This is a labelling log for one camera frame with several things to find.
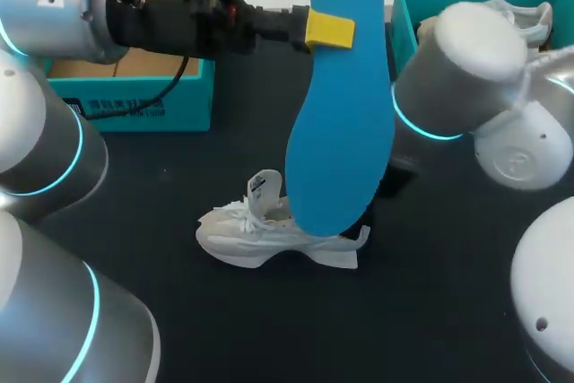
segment sneaker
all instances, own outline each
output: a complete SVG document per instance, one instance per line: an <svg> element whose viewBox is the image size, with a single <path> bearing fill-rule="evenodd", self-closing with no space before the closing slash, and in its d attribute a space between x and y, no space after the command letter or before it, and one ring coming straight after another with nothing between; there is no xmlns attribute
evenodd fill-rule
<svg viewBox="0 0 574 383"><path fill-rule="evenodd" d="M484 2L489 8L498 11L515 27L529 48L536 51L550 38L552 31L552 5L544 2L536 8L514 6L506 0L489 0ZM430 17L421 22L417 30L419 43L434 29L437 17Z"/></svg>
<svg viewBox="0 0 574 383"><path fill-rule="evenodd" d="M370 227L358 240L333 236L311 237L293 219L288 197L279 197L283 178L276 170L262 170L248 182L248 195L199 219L199 245L226 264L258 268L271 257L296 250L321 265L358 267L357 250L365 245Z"/></svg>

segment blue light strip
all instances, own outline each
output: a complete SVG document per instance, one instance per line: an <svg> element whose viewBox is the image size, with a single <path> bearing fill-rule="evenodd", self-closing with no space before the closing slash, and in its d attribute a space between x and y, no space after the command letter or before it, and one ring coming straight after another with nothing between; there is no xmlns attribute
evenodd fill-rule
<svg viewBox="0 0 574 383"><path fill-rule="evenodd" d="M2 38L4 40L4 42L6 43L6 45L8 46L9 49L11 49L14 53L19 54L21 56L27 57L27 54L22 53L10 40L10 37L8 36L8 33L6 32L6 29L4 28L4 25L2 24L2 20L0 20L0 38Z"/></svg>
<svg viewBox="0 0 574 383"><path fill-rule="evenodd" d="M96 279L96 274L93 273L91 268L86 264L86 268L88 268L88 272L90 273L91 283L93 284L93 312L91 314L91 322L90 327L88 328L88 335L86 339L83 341L82 349L78 353L78 357L75 358L72 367L65 375L62 383L70 383L72 379L75 377L76 373L80 369L83 364L83 361L86 359L86 355L90 350L91 342L93 341L93 336L96 334L96 327L98 326L98 318L100 317L100 287L98 285L98 280Z"/></svg>
<svg viewBox="0 0 574 383"><path fill-rule="evenodd" d="M403 120L403 123L405 123L407 126L409 126L417 134L422 135L422 136L426 136L427 138L430 138L430 139L436 139L437 141L453 141L453 140L458 139L462 136L462 135L440 136L440 135L430 134L429 132L425 132L420 127L418 127L417 125L412 123L407 117L405 117L403 112L401 111L401 109L398 107L398 103L396 103L395 85L394 84L391 87L391 94L393 96L393 106L395 107L396 114L399 116L399 118L401 120Z"/></svg>
<svg viewBox="0 0 574 383"><path fill-rule="evenodd" d="M546 79L551 83L556 85L560 85L561 88L568 90L570 93L574 94L574 89L565 83L563 80L559 80L558 78L552 78L551 76L547 76Z"/></svg>
<svg viewBox="0 0 574 383"><path fill-rule="evenodd" d="M80 154L82 153L82 147L83 147L82 123L80 123L80 118L75 113L75 111L71 108L70 108L70 110L74 114L75 122L78 125L78 133L79 133L80 137L78 139L78 148L75 151L74 159L72 160L72 163L70 163L70 166L68 167L68 169L65 170L64 173L62 175L60 175L60 177L56 181L54 181L52 184L50 184L48 186L45 186L44 188L41 188L40 190L36 190L35 192L30 192L30 193L11 193L11 192L9 193L9 192L6 192L6 193L8 193L8 195L12 195L12 196L35 196L35 195L39 195L40 193L47 192L51 188L57 186L62 181L64 181L68 175L70 175L70 172L72 172L72 170L74 169L78 160L80 159Z"/></svg>
<svg viewBox="0 0 574 383"><path fill-rule="evenodd" d="M536 365L536 362L534 359L532 359L532 356L530 356L530 352L526 352L526 354L528 355L528 358L530 358L530 361L532 362L532 364L535 366L536 370L538 371L538 373L542 376L542 378L546 381L546 383L551 383L551 381L544 375L543 372L540 371L540 369L538 368L538 365Z"/></svg>

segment black tabletop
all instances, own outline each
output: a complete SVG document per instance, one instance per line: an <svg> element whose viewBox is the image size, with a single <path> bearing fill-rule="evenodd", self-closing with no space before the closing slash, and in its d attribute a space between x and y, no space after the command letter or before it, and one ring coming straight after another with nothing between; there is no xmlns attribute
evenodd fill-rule
<svg viewBox="0 0 574 383"><path fill-rule="evenodd" d="M509 268L526 227L570 196L571 173L550 191L511 191L462 140L399 197L376 202L357 271L297 254L245 270L200 249L201 215L241 198L259 170L283 169L311 69L274 43L225 57L211 132L106 135L105 184L40 228L150 308L160 383L537 381Z"/></svg>

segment shoe tongue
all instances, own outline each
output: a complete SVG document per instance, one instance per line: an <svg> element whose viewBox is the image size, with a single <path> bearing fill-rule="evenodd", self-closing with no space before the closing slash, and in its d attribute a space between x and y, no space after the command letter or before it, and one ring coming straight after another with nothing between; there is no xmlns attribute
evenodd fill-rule
<svg viewBox="0 0 574 383"><path fill-rule="evenodd" d="M248 182L249 211L259 218L277 206L283 177L276 170L262 170Z"/></svg>

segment shoe insole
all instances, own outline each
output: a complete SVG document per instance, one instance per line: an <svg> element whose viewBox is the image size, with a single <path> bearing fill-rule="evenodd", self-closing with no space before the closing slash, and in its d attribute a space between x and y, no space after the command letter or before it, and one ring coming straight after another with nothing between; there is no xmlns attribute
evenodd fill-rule
<svg viewBox="0 0 574 383"><path fill-rule="evenodd" d="M355 21L352 49L316 47L309 93L291 132L285 173L291 209L314 236L357 221L387 168L395 132L384 0L311 0Z"/></svg>

